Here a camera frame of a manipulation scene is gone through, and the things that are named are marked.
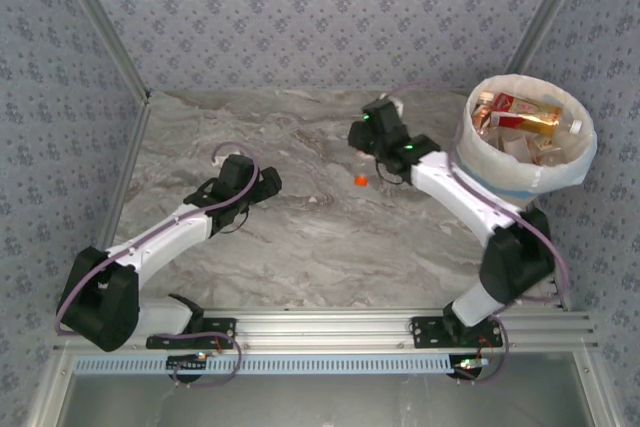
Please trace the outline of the orange label clear bottle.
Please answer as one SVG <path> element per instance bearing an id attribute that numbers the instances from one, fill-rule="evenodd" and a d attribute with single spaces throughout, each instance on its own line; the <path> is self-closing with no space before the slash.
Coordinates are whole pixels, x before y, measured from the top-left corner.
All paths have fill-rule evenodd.
<path id="1" fill-rule="evenodd" d="M 371 178 L 376 174 L 374 157 L 361 150 L 357 150 L 353 166 L 354 184 L 360 187 L 367 186 Z"/>

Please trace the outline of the gold red label bottle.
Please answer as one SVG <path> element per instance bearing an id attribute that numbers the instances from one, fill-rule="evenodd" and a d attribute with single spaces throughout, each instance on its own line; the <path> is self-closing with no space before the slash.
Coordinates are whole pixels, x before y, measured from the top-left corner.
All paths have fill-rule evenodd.
<path id="1" fill-rule="evenodd" d="M 560 105 L 500 93 L 491 106 L 488 126 L 553 137 L 560 132 L 577 135 L 583 121 Z"/>

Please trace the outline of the small left circuit board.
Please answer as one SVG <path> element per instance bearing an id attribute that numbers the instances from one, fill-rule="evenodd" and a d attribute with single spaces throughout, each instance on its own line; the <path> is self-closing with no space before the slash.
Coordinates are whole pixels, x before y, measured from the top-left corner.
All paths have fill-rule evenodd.
<path id="1" fill-rule="evenodd" d="M 207 357 L 198 354 L 168 356 L 165 361 L 167 371 L 204 371 Z"/>

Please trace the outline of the small circuit board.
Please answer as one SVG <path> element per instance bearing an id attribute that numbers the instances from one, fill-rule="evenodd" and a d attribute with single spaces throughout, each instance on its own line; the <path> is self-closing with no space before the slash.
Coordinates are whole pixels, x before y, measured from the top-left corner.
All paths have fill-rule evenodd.
<path id="1" fill-rule="evenodd" d="M 489 360 L 483 357 L 451 356 L 450 363 L 453 371 L 449 374 L 455 379 L 473 381 L 481 374 L 482 369 L 489 365 Z"/>
<path id="2" fill-rule="evenodd" d="M 207 357 L 198 354 L 168 356 L 165 361 L 167 371 L 204 371 Z"/>

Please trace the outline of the small right circuit board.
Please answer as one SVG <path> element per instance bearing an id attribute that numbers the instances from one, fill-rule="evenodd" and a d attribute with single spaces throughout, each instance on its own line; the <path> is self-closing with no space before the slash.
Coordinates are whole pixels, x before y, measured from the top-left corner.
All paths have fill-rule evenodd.
<path id="1" fill-rule="evenodd" d="M 489 360 L 483 357 L 451 356 L 450 363 L 453 371 L 449 374 L 455 379 L 473 381 L 481 374 L 482 369 L 489 365 Z"/>

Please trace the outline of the grey metal base panel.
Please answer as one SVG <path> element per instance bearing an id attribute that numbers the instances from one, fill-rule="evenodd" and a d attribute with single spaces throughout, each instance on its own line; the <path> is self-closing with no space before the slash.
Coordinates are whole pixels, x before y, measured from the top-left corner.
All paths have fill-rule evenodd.
<path id="1" fill-rule="evenodd" d="M 56 427 L 594 427 L 583 400 L 446 376 L 240 376 L 177 388 L 164 376 L 78 376 Z"/>

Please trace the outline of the aluminium front rail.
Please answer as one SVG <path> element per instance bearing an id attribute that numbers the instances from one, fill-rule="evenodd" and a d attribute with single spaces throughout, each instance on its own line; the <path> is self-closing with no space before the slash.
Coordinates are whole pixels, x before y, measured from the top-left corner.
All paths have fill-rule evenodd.
<path id="1" fill-rule="evenodd" d="M 391 354 L 414 349 L 410 321 L 435 309 L 218 308 L 207 317 L 236 320 L 235 339 L 248 354 Z M 513 353 L 595 350 L 593 322 L 583 312 L 510 309 L 500 315 Z"/>

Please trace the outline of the aluminium corner post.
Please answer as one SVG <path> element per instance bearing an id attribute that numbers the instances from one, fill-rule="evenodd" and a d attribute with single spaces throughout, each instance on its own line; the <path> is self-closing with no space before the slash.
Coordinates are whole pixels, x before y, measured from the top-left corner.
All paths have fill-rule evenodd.
<path id="1" fill-rule="evenodd" d="M 148 90 L 101 1 L 78 1 L 129 90 L 139 101 L 146 102 L 148 99 Z"/>
<path id="2" fill-rule="evenodd" d="M 563 7 L 566 0 L 540 0 L 518 45 L 516 46 L 504 74 L 525 74 L 537 49 Z"/>

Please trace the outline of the aluminium side rail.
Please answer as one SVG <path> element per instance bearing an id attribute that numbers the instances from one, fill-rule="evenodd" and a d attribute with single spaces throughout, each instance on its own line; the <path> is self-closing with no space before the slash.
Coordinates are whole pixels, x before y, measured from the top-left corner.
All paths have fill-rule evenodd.
<path id="1" fill-rule="evenodd" d="M 560 295 L 562 286 L 559 275 L 554 275 L 538 288 L 541 294 L 549 296 L 540 306 L 545 314 L 542 328 L 547 337 L 545 343 L 551 351 L 573 355 L 594 426 L 625 427 L 595 323 L 587 312 L 572 309 L 568 295 Z"/>

